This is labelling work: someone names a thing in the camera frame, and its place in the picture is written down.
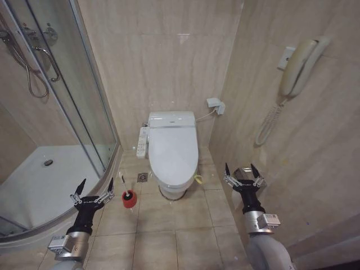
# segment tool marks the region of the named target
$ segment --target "shower drain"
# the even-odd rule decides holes
[[[48,159],[44,162],[45,166],[50,166],[54,161],[52,159]]]
[[[137,175],[137,182],[138,183],[147,182],[147,173],[139,173]]]

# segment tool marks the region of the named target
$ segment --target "shower door handle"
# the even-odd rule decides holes
[[[54,83],[54,82],[57,82],[58,80],[60,80],[60,71],[59,69],[57,68],[57,65],[54,61],[54,59],[52,58],[51,54],[44,48],[42,47],[33,47],[33,49],[41,52],[41,53],[45,53],[47,55],[47,57],[49,58],[50,60],[50,63],[52,65],[52,67],[54,68],[54,71],[56,73],[56,77],[55,78],[51,78],[50,80]]]

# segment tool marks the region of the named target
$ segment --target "tiled floor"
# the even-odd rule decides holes
[[[148,160],[124,152],[120,170],[138,195],[136,206],[122,205],[123,187],[96,213],[86,269],[251,269],[222,185],[207,148],[200,149],[196,182],[179,201],[164,199],[151,177]],[[137,174],[149,172],[147,183]],[[0,256],[1,269],[49,269],[56,262],[46,247]]]

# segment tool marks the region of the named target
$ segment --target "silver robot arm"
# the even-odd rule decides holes
[[[242,213],[245,216],[246,232],[250,236],[249,244],[246,247],[247,258],[255,270],[296,269],[283,244],[270,236],[281,223],[277,215],[266,214],[257,198],[256,192],[264,178],[253,164],[251,164],[251,168],[246,169],[247,172],[253,173],[255,180],[232,177],[227,164],[225,164],[224,181],[233,190],[240,193],[244,204]]]
[[[55,260],[59,260],[52,270],[80,270],[83,269],[92,234],[92,220],[95,212],[103,208],[114,197],[114,180],[111,179],[107,191],[100,196],[85,196],[80,198],[86,179],[78,186],[75,194],[70,197],[74,202],[78,215],[66,235],[53,236],[48,249],[55,253]]]

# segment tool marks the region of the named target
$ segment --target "wall-mounted telephone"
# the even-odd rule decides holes
[[[329,45],[329,42],[330,39],[327,37],[307,39],[300,42],[292,54],[292,57],[289,59],[282,75],[280,94],[283,97],[283,101],[277,104],[265,117],[255,138],[256,145],[260,146],[265,143],[285,103],[289,99],[296,97],[302,91],[314,64]]]

